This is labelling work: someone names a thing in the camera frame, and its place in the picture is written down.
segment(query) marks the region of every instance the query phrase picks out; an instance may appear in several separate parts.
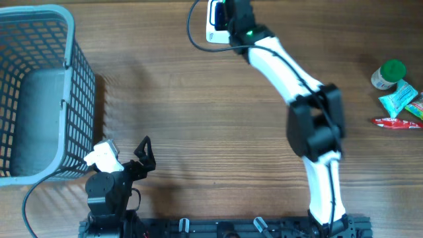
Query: snack package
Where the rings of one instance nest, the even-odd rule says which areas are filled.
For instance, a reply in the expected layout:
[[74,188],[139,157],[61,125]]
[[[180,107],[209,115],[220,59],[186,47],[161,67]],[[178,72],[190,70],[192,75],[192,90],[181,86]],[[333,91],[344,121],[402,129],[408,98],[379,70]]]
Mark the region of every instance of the snack package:
[[400,120],[398,118],[381,118],[373,119],[371,122],[383,128],[389,129],[423,129],[423,123],[421,122],[409,122],[406,120]]
[[406,81],[401,79],[397,83],[395,93],[383,97],[379,97],[385,109],[392,118],[396,118],[399,112],[417,96],[416,89],[413,89]]
[[405,109],[423,120],[423,93],[420,93],[420,97],[416,101],[406,105]]

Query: gray plastic basket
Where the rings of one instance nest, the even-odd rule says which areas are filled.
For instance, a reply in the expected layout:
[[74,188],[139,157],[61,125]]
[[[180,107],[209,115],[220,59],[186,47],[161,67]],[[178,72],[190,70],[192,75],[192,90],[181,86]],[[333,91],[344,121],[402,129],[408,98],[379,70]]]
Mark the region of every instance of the gray plastic basket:
[[0,186],[33,184],[83,161],[93,148],[94,105],[95,76],[72,14],[58,5],[0,9]]

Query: plastic bottle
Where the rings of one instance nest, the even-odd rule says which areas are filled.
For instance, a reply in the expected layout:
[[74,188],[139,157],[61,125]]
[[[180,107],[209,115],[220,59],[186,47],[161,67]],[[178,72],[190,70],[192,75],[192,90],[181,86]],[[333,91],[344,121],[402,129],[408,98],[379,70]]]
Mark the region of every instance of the plastic bottle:
[[376,89],[386,90],[400,81],[405,74],[405,65],[397,59],[390,59],[371,76],[371,83]]

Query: wood grain surface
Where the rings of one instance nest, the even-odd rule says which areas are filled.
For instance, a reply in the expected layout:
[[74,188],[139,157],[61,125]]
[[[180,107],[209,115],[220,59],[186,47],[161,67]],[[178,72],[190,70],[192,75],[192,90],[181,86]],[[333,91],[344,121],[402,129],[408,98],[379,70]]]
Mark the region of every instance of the wood grain surface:
[[[65,5],[97,79],[96,139],[114,138],[121,161],[145,135],[157,170],[135,182],[142,218],[306,216],[305,169],[286,139],[287,109],[259,72],[233,52],[190,45],[190,3]],[[421,131],[369,122],[387,117],[371,74],[401,59],[406,80],[423,90],[423,2],[259,1],[258,22],[280,38],[313,77],[343,92],[345,160],[340,166],[348,213],[370,216],[375,237],[423,234]],[[206,44],[206,3],[192,18]],[[402,112],[399,118],[417,121]],[[28,200],[39,237],[76,237],[89,212],[85,181],[42,184]],[[29,186],[0,189],[0,237],[29,237],[20,207]],[[131,198],[134,207],[136,198]]]

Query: red wrapper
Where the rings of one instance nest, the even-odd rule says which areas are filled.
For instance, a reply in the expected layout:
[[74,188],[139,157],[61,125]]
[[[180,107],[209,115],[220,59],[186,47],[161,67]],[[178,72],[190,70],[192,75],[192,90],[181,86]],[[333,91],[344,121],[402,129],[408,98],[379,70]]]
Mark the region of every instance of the red wrapper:
[[378,125],[383,128],[389,129],[417,129],[423,128],[423,123],[419,122],[409,122],[406,120],[400,120],[398,118],[381,118],[381,119],[373,119],[375,125]]

